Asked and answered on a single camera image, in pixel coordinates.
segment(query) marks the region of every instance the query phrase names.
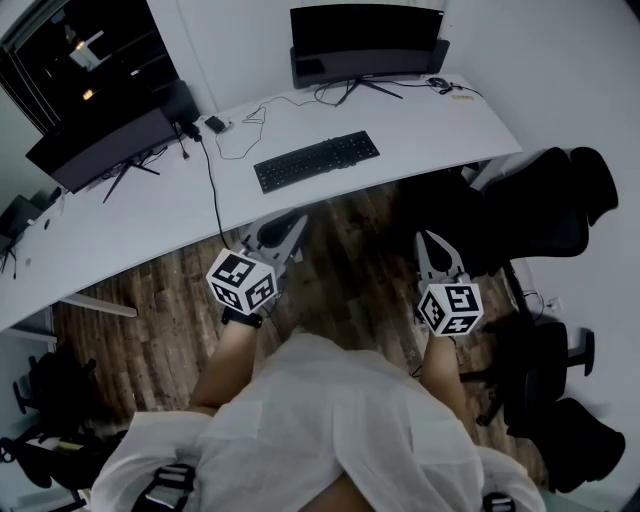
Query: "white cube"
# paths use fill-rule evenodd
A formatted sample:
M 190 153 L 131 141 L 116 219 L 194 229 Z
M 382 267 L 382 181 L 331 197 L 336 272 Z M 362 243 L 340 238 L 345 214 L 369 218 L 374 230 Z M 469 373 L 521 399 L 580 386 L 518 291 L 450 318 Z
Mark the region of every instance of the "white cube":
M 250 315 L 277 291 L 273 267 L 223 249 L 211 270 L 207 282 L 218 302 Z
M 482 317 L 480 287 L 468 284 L 430 284 L 418 311 L 436 336 L 469 334 Z

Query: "black strap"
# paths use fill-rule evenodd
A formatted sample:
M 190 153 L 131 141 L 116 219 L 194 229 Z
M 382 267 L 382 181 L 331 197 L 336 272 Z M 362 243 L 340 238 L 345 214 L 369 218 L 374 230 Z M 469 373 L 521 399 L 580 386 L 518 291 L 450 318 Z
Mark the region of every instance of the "black strap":
M 180 512 L 193 491 L 195 475 L 195 470 L 186 464 L 158 469 L 153 481 L 136 500 L 132 512 Z
M 482 500 L 482 510 L 484 512 L 515 512 L 516 504 L 506 494 L 492 492 Z
M 255 327 L 256 329 L 259 329 L 262 325 L 262 317 L 260 315 L 257 315 L 256 313 L 245 315 L 244 313 L 240 313 L 240 311 L 236 311 L 235 309 L 227 306 L 222 312 L 222 323 L 224 325 L 227 325 L 227 323 L 229 323 L 229 320 L 249 325 L 251 327 Z

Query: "floor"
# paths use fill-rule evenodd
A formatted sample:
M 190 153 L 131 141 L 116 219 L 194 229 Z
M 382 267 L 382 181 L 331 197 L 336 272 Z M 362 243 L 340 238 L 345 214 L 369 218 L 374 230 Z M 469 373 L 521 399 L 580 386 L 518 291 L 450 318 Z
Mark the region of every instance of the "floor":
M 428 332 L 416 325 L 416 272 L 394 254 L 393 185 L 374 187 L 308 208 L 310 226 L 304 260 L 289 271 L 289 284 L 259 335 L 260 365 L 300 324 L 344 348 L 372 349 L 411 373 L 421 362 Z M 236 231 L 227 233 L 236 239 Z M 83 293 L 138 308 L 134 319 L 58 303 L 55 329 L 61 349 L 80 362 L 95 358 L 99 433 L 126 428 L 135 411 L 185 407 L 200 370 L 221 332 L 220 307 L 204 276 L 222 248 L 219 237 L 156 258 Z M 513 310 L 500 276 L 479 281 L 485 317 Z M 460 371 L 484 369 L 494 340 L 482 330 L 458 338 Z M 465 384 L 474 416 L 488 405 L 480 384 Z M 536 448 L 506 435 L 499 416 L 477 427 L 474 440 L 507 453 L 544 485 L 546 470 Z

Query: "white shirt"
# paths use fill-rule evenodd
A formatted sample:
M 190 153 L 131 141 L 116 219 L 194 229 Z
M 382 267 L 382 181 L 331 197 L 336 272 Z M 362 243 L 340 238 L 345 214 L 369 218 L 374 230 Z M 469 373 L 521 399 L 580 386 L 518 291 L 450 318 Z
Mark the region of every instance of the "white shirt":
M 479 511 L 493 491 L 543 511 L 525 469 L 371 351 L 297 334 L 213 417 L 138 413 L 92 491 L 129 512 L 156 469 L 196 468 L 189 510 L 297 512 L 346 472 L 378 511 Z

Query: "cable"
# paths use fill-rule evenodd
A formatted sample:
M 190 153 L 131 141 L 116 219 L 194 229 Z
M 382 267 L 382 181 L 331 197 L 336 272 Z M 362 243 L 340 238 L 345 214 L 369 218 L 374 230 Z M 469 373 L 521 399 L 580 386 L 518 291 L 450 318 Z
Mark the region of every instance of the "cable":
M 16 251 L 16 242 L 13 242 L 13 245 L 9 246 L 4 253 L 4 258 L 2 259 L 2 268 L 0 268 L 0 274 L 4 274 L 4 268 L 7 264 L 7 260 L 9 256 L 13 258 L 13 278 L 16 279 L 18 277 L 18 253 Z
M 460 84 L 454 84 L 453 82 L 450 82 L 451 87 L 453 87 L 454 89 L 464 89 L 465 91 L 471 91 L 471 92 L 475 92 L 478 96 L 480 96 L 481 98 L 484 98 L 484 96 L 482 94 L 480 94 L 478 91 L 476 91 L 475 89 L 472 89 L 471 87 L 465 87 L 464 85 L 460 85 Z
M 344 98 L 351 92 L 353 87 L 355 87 L 355 83 L 353 84 L 353 87 L 351 87 L 351 88 L 349 87 L 351 85 L 351 80 L 347 80 L 344 94 L 342 95 L 342 97 L 338 101 L 336 101 L 335 103 L 330 103 L 328 101 L 323 101 L 322 100 L 322 98 L 324 98 L 324 94 L 327 92 L 327 89 L 329 89 L 329 87 L 331 87 L 332 85 L 335 85 L 337 83 L 340 83 L 340 82 L 331 82 L 331 83 L 328 83 L 326 85 L 323 85 L 322 87 L 318 87 L 313 92 L 313 97 L 316 99 L 316 101 L 318 103 L 322 103 L 323 105 L 328 105 L 330 107 L 337 107 L 337 106 L 341 105 L 344 102 Z M 322 91 L 322 95 L 320 96 L 320 98 L 318 98 L 318 92 L 319 91 Z
M 218 221 L 218 229 L 220 230 L 220 238 L 222 238 L 222 243 L 224 246 L 231 250 L 229 244 L 224 239 L 224 233 L 222 232 L 222 223 L 220 222 L 220 212 L 218 211 L 218 194 L 216 192 L 216 186 L 213 183 L 213 174 L 211 174 L 211 161 L 209 160 L 209 153 L 207 153 L 207 148 L 204 147 L 204 142 L 202 139 L 200 140 L 200 144 L 202 145 L 202 151 L 204 151 L 204 156 L 207 157 L 207 169 L 209 170 L 209 181 L 211 182 L 211 188 L 213 189 L 213 207 L 216 211 L 216 220 Z
M 162 155 L 165 154 L 165 152 L 167 151 L 168 146 L 163 147 L 160 151 L 158 151 L 157 153 L 151 153 L 150 155 L 147 155 L 143 160 L 141 165 L 148 165 L 151 164 L 153 162 L 155 162 L 156 160 L 158 160 L 158 158 L 160 158 Z
M 220 143 L 218 142 L 218 137 L 221 134 L 223 134 L 226 130 L 223 130 L 220 133 L 217 133 L 216 136 L 215 136 L 215 141 L 216 141 L 216 146 L 218 146 L 218 153 L 220 154 L 220 158 L 222 160 L 242 160 L 245 156 L 247 156 L 249 154 L 249 151 L 251 151 L 254 148 L 254 146 L 258 142 L 260 142 L 262 140 L 262 130 L 264 129 L 264 125 L 267 122 L 267 108 L 266 108 L 266 105 L 268 105 L 272 101 L 275 101 L 275 100 L 278 100 L 278 99 L 282 99 L 282 100 L 288 101 L 289 103 L 291 103 L 292 105 L 295 105 L 296 107 L 302 107 L 303 105 L 308 105 L 310 103 L 320 103 L 322 105 L 330 105 L 332 107 L 335 107 L 336 106 L 335 103 L 328 103 L 326 101 L 322 101 L 322 98 L 324 97 L 324 93 L 326 92 L 326 90 L 330 86 L 334 85 L 335 83 L 338 83 L 338 82 L 332 82 L 330 84 L 323 85 L 322 87 L 319 87 L 313 93 L 314 99 L 308 100 L 308 101 L 303 101 L 302 103 L 296 103 L 295 101 L 290 100 L 286 96 L 276 96 L 275 98 L 271 98 L 270 100 L 267 100 L 267 101 L 264 101 L 264 102 L 260 103 L 260 105 L 258 106 L 257 109 L 255 109 L 253 112 L 248 114 L 242 120 L 242 124 L 259 124 L 260 125 L 260 132 L 258 133 L 258 138 L 253 142 L 253 144 L 251 144 L 247 148 L 247 150 L 243 153 L 242 156 L 228 157 L 228 156 L 224 156 L 222 154 L 222 148 L 220 147 Z M 322 90 L 322 96 L 320 96 L 320 98 L 318 98 L 318 92 L 321 91 L 321 90 Z M 263 111 L 262 117 L 256 117 L 261 110 Z
M 471 91 L 471 92 L 475 92 L 478 96 L 480 96 L 481 98 L 484 98 L 484 96 L 479 93 L 478 91 L 476 91 L 475 89 L 471 89 L 471 87 L 465 87 L 464 85 L 460 85 L 460 84 L 456 84 L 454 82 L 449 82 L 449 86 L 445 89 L 441 89 L 439 91 L 437 91 L 433 85 L 428 84 L 428 83 L 424 83 L 424 84 L 401 84 L 400 82 L 394 82 L 393 80 L 368 80 L 369 82 L 372 83 L 376 83 L 376 84 L 394 84 L 394 85 L 398 85 L 400 87 L 429 87 L 433 92 L 437 92 L 439 94 L 445 95 L 447 93 L 449 93 L 450 91 L 452 91 L 453 89 L 460 89 L 460 90 L 465 90 L 465 91 Z
M 527 290 L 526 293 L 523 293 L 522 296 L 526 299 L 527 297 L 529 297 L 530 295 L 537 295 L 538 298 L 540 299 L 540 305 L 542 306 L 540 308 L 540 313 L 538 313 L 538 316 L 536 317 L 536 319 L 533 321 L 533 323 L 536 323 L 538 320 L 540 320 L 542 318 L 542 315 L 544 314 L 544 310 L 545 310 L 545 300 L 544 297 L 542 296 L 542 294 L 540 294 L 539 292 L 536 292 L 534 290 Z
M 180 143 L 180 147 L 182 148 L 182 158 L 184 158 L 185 160 L 189 160 L 189 153 L 187 153 L 184 149 L 184 146 L 182 145 L 182 135 L 184 133 L 178 133 L 178 129 L 176 128 L 176 123 L 173 123 L 171 126 L 173 126 L 173 131 L 176 132 L 176 139 L 178 139 L 178 142 Z
M 282 290 L 280 292 L 280 295 L 278 296 L 278 298 L 276 299 L 276 302 L 274 303 L 273 307 L 271 308 L 271 311 L 269 311 L 266 306 L 262 306 L 262 309 L 264 309 L 265 313 L 267 313 L 267 318 L 269 320 L 271 320 L 271 323 L 273 324 L 273 326 L 276 328 L 276 331 L 278 332 L 278 336 L 280 337 L 280 342 L 283 343 L 284 342 L 284 337 L 282 336 L 282 332 L 280 332 L 280 328 L 278 327 L 278 324 L 276 323 L 276 321 L 273 319 L 273 317 L 271 316 L 273 314 L 273 312 L 276 310 L 276 308 L 278 307 L 278 303 L 280 302 L 280 299 L 282 298 L 282 296 L 284 295 L 284 290 Z

